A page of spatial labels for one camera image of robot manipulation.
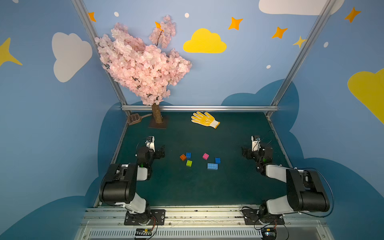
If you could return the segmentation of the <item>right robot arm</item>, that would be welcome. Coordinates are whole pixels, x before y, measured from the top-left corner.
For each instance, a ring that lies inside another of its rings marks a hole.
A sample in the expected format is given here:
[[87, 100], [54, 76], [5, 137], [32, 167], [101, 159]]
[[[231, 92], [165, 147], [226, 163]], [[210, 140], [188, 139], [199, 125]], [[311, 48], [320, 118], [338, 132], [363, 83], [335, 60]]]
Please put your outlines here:
[[327, 212], [334, 209], [334, 195], [329, 199], [323, 186], [320, 172], [315, 169], [296, 169], [273, 163], [273, 149], [267, 147], [242, 147], [242, 156], [256, 162], [257, 171], [270, 179], [286, 184], [286, 194], [276, 199], [264, 201], [257, 216], [262, 224], [276, 223], [283, 215], [312, 212]]

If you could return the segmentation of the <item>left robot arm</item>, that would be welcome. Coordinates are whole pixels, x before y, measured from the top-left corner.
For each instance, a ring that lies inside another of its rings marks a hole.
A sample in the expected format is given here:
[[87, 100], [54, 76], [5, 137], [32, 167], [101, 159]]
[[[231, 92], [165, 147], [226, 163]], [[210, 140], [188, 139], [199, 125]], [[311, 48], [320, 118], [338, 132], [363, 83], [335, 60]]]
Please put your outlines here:
[[126, 226], [157, 225], [158, 217], [165, 211], [152, 211], [149, 202], [139, 196], [136, 187], [137, 182], [151, 178], [152, 164], [154, 160], [165, 157], [165, 147], [159, 150], [141, 147], [137, 157], [135, 163], [109, 166], [100, 186], [99, 199], [109, 206], [124, 208], [127, 211], [124, 222]]

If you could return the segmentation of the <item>light blue long lego brick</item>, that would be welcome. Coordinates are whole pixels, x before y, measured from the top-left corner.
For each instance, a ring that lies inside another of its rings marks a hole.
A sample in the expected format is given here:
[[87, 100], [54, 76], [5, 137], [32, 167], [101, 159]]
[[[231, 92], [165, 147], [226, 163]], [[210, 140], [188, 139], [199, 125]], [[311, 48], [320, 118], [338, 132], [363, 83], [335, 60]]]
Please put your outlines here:
[[208, 170], [218, 170], [218, 164], [208, 163], [207, 164], [207, 169]]

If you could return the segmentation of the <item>green lego brick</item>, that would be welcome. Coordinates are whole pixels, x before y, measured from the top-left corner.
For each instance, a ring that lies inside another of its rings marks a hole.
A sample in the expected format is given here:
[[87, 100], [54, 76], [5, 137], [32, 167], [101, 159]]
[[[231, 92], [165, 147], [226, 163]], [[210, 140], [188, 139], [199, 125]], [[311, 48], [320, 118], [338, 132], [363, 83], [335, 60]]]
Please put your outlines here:
[[191, 167], [191, 166], [192, 166], [192, 163], [193, 163], [192, 161], [188, 160], [187, 163], [186, 163], [186, 166], [187, 166], [187, 167]]

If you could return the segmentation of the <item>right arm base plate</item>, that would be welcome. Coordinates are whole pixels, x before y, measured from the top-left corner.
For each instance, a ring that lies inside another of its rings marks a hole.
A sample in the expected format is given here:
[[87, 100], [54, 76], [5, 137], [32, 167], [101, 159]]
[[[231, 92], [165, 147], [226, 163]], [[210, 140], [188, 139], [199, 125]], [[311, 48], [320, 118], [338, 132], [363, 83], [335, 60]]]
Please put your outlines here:
[[282, 215], [271, 215], [268, 212], [261, 212], [258, 209], [243, 207], [241, 209], [246, 225], [284, 225]]

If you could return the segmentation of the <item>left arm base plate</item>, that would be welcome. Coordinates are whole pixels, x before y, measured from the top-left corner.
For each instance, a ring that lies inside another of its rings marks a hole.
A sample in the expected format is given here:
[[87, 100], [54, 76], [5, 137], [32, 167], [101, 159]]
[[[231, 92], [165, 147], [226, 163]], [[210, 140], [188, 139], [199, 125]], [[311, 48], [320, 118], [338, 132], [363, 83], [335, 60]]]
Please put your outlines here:
[[146, 210], [142, 214], [126, 212], [125, 226], [163, 226], [165, 224], [166, 210]]

